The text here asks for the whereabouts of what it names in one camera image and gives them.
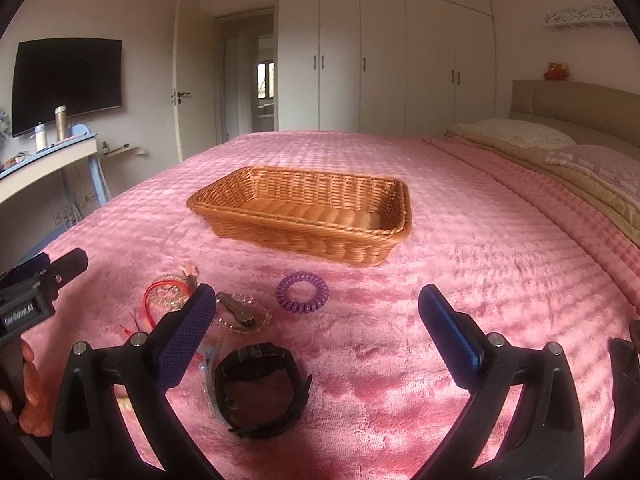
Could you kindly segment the left hand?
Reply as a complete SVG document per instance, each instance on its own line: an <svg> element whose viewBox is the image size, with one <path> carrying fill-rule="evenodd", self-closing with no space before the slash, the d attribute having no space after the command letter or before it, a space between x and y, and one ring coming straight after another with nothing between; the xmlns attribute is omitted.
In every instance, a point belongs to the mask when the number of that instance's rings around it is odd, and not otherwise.
<svg viewBox="0 0 640 480"><path fill-rule="evenodd" d="M18 422L26 434L35 437L49 437L52 434L52 415L48 410L48 397L44 393L43 383L35 367L35 353L24 340L21 341L23 363L23 382L25 404L18 416Z"/></svg>

